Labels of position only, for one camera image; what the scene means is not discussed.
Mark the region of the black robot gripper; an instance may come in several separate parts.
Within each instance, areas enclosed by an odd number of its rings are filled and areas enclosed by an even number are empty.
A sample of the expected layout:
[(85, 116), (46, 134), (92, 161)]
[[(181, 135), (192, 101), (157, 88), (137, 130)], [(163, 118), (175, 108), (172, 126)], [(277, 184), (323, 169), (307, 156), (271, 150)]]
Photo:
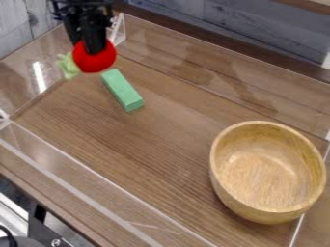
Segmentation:
[(105, 47), (105, 23), (110, 24), (116, 19), (112, 11), (114, 0), (50, 0), (50, 3), (53, 17), (62, 22), (70, 43), (76, 44), (82, 39), (88, 53), (97, 54)]

